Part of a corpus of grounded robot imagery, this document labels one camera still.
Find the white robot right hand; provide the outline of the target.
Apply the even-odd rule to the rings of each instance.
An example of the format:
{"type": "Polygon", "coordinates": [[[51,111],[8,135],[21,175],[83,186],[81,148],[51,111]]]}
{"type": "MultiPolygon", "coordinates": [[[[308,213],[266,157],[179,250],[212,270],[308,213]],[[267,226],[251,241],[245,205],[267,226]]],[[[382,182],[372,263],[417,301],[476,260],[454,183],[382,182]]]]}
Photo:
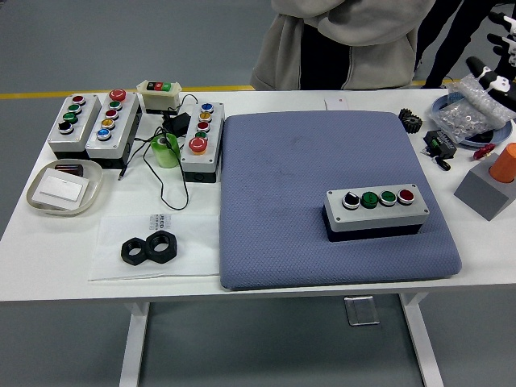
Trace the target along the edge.
{"type": "Polygon", "coordinates": [[[499,66],[491,69],[476,56],[468,57],[466,65],[489,96],[510,110],[515,110],[515,19],[493,11],[489,12],[488,18],[507,31],[507,36],[487,35],[487,40],[493,45],[493,52],[500,56],[499,66]]]}

